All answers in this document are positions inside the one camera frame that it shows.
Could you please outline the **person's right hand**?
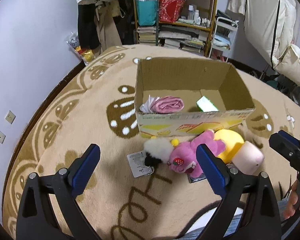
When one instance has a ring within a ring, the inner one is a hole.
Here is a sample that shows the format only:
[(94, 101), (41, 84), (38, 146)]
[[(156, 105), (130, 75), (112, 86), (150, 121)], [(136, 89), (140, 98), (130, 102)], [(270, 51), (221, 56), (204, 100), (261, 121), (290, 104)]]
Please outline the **person's right hand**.
[(286, 208), (283, 212), (284, 220), (292, 217), (294, 215), (294, 213), (296, 212), (294, 205), (298, 202), (298, 194), (296, 193), (297, 185), (298, 185), (298, 181), (296, 180), (292, 185), (289, 199), (288, 199)]

